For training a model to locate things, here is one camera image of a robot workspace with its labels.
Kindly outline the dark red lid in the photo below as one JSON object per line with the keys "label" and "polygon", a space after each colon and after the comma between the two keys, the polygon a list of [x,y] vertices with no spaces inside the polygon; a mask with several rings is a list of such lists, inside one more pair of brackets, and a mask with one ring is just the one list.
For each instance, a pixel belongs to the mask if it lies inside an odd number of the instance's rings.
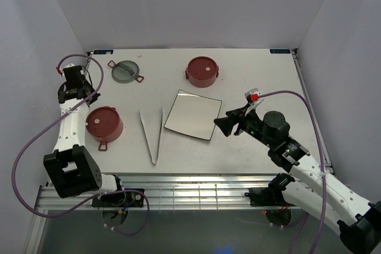
{"label": "dark red lid", "polygon": [[189,61],[185,74],[187,79],[193,77],[198,80],[206,80],[218,77],[218,71],[219,67],[212,58],[200,56]]}
{"label": "dark red lid", "polygon": [[92,136],[109,136],[117,131],[120,116],[114,107],[102,106],[90,112],[86,123],[86,129]]}

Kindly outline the pink bowl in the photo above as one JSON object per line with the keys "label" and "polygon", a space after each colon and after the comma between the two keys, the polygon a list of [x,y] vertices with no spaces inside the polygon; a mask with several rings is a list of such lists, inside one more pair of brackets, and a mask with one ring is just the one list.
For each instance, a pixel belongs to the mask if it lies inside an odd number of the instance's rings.
{"label": "pink bowl", "polygon": [[104,136],[104,137],[95,137],[95,136],[92,136],[91,134],[90,135],[99,143],[98,150],[105,152],[108,150],[108,144],[117,140],[121,136],[123,129],[124,129],[124,124],[122,119],[120,118],[120,125],[117,131],[113,133],[112,135]]}
{"label": "pink bowl", "polygon": [[190,84],[198,88],[212,86],[219,76],[219,67],[204,67],[201,69],[185,69],[185,77]]}

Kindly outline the white square plate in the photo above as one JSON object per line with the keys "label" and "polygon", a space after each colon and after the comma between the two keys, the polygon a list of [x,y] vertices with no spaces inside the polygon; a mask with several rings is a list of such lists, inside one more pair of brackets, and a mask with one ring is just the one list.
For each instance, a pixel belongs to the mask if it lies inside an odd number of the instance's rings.
{"label": "white square plate", "polygon": [[168,117],[167,130],[196,139],[210,141],[223,101],[178,90]]}

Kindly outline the metal tongs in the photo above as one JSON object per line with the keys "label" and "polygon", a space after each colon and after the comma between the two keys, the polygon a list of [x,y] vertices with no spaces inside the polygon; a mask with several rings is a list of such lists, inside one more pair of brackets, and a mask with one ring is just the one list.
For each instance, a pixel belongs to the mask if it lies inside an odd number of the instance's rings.
{"label": "metal tongs", "polygon": [[156,166],[160,156],[161,135],[163,130],[163,108],[139,110],[140,124],[151,164]]}

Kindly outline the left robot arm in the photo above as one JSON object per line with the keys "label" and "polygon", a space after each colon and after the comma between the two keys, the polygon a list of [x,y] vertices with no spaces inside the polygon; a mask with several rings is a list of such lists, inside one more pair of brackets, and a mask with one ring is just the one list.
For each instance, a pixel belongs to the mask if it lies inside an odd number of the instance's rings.
{"label": "left robot arm", "polygon": [[126,191],[116,175],[101,172],[85,146],[86,117],[99,93],[87,80],[84,68],[69,64],[63,69],[65,82],[58,90],[61,115],[57,142],[52,153],[43,157],[43,165],[59,197],[82,194],[101,195],[113,206],[126,200]]}

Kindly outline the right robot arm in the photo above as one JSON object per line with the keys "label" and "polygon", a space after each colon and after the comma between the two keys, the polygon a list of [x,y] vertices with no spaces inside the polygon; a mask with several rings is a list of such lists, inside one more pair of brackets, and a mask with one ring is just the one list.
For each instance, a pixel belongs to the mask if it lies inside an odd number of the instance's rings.
{"label": "right robot arm", "polygon": [[323,218],[352,253],[371,253],[380,243],[380,203],[356,194],[320,164],[289,135],[290,125],[281,112],[269,111],[259,118],[247,107],[228,111],[214,120],[225,136],[245,132],[266,145],[268,156],[284,169],[273,179],[269,198],[288,202]]}

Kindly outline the grey lunch box lid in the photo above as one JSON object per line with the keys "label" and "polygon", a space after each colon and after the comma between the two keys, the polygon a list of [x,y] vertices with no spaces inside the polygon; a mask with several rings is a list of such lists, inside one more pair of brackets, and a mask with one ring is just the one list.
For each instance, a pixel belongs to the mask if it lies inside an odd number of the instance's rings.
{"label": "grey lunch box lid", "polygon": [[145,79],[144,76],[140,75],[140,68],[134,61],[124,60],[115,62],[111,60],[107,66],[112,68],[111,77],[117,83],[127,84],[133,81],[141,83]]}

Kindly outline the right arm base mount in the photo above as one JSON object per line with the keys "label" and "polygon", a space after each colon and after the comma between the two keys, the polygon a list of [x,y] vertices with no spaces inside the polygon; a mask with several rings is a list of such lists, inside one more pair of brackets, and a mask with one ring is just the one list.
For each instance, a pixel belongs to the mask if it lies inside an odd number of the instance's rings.
{"label": "right arm base mount", "polygon": [[288,184],[294,183],[295,179],[285,173],[279,173],[272,179],[268,186],[257,190],[251,187],[244,193],[250,199],[251,206],[286,206],[286,201],[282,192],[286,190]]}

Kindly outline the aluminium frame rail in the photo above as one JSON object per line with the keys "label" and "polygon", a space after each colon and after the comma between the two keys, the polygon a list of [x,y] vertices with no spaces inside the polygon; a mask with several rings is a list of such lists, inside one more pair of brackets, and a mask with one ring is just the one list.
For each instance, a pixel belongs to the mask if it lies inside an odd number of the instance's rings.
{"label": "aluminium frame rail", "polygon": [[124,187],[144,189],[153,211],[251,209],[244,195],[268,186],[275,174],[162,175],[120,174]]}

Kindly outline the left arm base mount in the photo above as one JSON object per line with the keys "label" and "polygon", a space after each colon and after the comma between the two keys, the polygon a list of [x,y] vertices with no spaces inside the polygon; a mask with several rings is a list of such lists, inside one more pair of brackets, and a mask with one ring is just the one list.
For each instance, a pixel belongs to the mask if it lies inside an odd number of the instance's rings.
{"label": "left arm base mount", "polygon": [[133,192],[119,193],[116,195],[105,195],[92,200],[94,208],[141,208],[144,206],[145,199],[141,195],[145,189],[134,189]]}

